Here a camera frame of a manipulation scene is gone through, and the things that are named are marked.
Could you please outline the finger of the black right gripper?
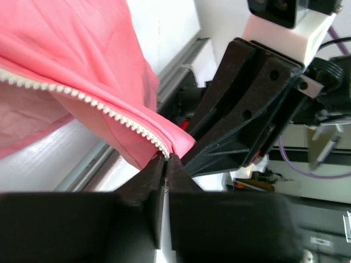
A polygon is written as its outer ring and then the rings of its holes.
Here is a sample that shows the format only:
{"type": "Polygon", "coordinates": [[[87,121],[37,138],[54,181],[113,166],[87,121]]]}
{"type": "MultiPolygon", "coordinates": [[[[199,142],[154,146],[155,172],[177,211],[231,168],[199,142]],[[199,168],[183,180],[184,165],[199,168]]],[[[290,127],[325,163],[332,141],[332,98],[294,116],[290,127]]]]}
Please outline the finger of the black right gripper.
{"type": "Polygon", "coordinates": [[[189,134],[200,140],[241,100],[254,80],[257,49],[241,38],[231,41],[210,85],[189,122],[189,134]]]}

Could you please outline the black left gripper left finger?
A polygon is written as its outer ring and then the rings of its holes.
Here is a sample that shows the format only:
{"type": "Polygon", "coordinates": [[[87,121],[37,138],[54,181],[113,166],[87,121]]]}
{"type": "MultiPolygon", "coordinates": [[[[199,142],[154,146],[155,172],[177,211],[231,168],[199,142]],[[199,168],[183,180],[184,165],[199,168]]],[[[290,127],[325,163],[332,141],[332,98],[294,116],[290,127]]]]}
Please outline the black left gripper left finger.
{"type": "Polygon", "coordinates": [[[1,194],[1,262],[154,262],[164,166],[111,192],[1,194]]]}

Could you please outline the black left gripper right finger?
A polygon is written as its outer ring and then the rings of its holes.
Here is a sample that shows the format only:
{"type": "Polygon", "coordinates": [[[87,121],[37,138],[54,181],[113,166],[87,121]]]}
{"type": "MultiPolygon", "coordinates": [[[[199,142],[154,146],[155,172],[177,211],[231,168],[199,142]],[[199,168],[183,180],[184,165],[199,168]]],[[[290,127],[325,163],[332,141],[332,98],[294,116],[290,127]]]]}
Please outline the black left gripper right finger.
{"type": "Polygon", "coordinates": [[[290,200],[255,190],[204,191],[176,155],[166,171],[172,248],[178,262],[300,262],[290,200]]]}

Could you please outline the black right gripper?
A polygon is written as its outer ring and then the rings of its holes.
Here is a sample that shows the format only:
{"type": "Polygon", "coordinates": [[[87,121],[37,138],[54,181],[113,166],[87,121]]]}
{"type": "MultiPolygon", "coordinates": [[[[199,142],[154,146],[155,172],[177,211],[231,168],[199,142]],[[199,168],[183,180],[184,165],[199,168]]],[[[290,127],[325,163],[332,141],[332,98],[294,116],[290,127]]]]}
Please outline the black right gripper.
{"type": "Polygon", "coordinates": [[[315,58],[303,65],[265,48],[257,49],[254,80],[234,108],[182,158],[189,176],[215,174],[264,157],[288,124],[310,127],[350,116],[337,108],[349,100],[341,58],[315,58]]]}

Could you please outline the pink hooded zip jacket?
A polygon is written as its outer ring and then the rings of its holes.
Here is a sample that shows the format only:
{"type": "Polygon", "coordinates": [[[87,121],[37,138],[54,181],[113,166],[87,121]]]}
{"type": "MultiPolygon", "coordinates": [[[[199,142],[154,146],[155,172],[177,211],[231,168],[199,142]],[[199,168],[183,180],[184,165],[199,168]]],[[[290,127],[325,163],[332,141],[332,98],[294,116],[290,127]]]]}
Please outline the pink hooded zip jacket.
{"type": "Polygon", "coordinates": [[[195,140],[157,113],[158,85],[126,1],[1,1],[1,157],[77,119],[143,169],[160,151],[113,112],[183,157],[195,140]]]}

